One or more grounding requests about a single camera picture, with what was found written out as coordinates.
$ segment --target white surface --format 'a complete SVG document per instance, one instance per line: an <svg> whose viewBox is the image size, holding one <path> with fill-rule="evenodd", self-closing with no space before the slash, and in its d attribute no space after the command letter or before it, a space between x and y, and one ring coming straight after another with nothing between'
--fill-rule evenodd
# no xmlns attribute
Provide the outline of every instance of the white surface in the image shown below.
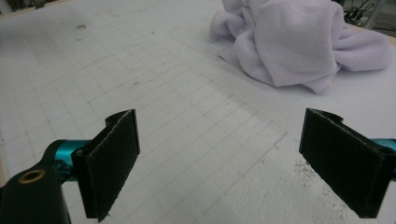
<svg viewBox="0 0 396 224"><path fill-rule="evenodd" d="M269 87L217 57L228 43L208 43L220 9L214 0L79 0L0 21L7 172L135 108L142 153L104 223L394 223L394 184L378 219L359 219L298 147L307 107L368 137L396 137L396 63L342 73L325 95ZM73 223L96 222L76 183L64 196Z"/></svg>

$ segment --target brass insert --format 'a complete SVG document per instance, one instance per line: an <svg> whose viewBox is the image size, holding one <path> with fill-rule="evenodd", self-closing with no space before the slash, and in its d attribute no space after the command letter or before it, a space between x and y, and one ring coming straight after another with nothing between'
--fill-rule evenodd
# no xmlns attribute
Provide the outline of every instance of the brass insert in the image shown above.
<svg viewBox="0 0 396 224"><path fill-rule="evenodd" d="M20 184L30 184L41 179L41 177L43 177L45 174L46 172L42 169L29 171L28 173L22 175L18 181Z"/></svg>

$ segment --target white towel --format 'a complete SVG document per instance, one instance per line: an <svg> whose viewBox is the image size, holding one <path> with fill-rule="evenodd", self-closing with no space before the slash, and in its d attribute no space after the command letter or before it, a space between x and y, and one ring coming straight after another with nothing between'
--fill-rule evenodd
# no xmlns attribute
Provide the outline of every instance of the white towel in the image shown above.
<svg viewBox="0 0 396 224"><path fill-rule="evenodd" d="M344 22L340 5L331 0L222 0L210 25L211 41L235 37L219 56L241 66L269 85L303 84L327 90L338 70L385 69L390 66L388 39L364 30L355 33Z"/></svg>

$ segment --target black foam pad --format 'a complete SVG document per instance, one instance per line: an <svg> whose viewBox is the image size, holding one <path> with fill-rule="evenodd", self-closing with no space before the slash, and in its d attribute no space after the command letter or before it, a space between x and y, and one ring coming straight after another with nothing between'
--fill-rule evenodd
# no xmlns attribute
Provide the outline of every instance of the black foam pad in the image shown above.
<svg viewBox="0 0 396 224"><path fill-rule="evenodd" d="M306 109L300 152L359 217L376 217L395 169L396 153L342 120Z"/></svg>

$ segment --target white table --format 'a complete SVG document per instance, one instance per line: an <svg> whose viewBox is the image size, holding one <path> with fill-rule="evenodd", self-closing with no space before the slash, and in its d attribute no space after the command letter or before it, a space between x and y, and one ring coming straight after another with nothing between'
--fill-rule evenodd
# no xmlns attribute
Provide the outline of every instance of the white table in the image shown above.
<svg viewBox="0 0 396 224"><path fill-rule="evenodd" d="M394 223L395 184L378 219L359 219L298 147L307 107L367 137L396 137L396 62L341 72L325 95L273 88L217 57L230 45L207 40L220 9L215 0L78 0L0 21L7 173L134 107L142 155L107 223ZM64 195L74 223L94 223L75 183Z"/></svg>

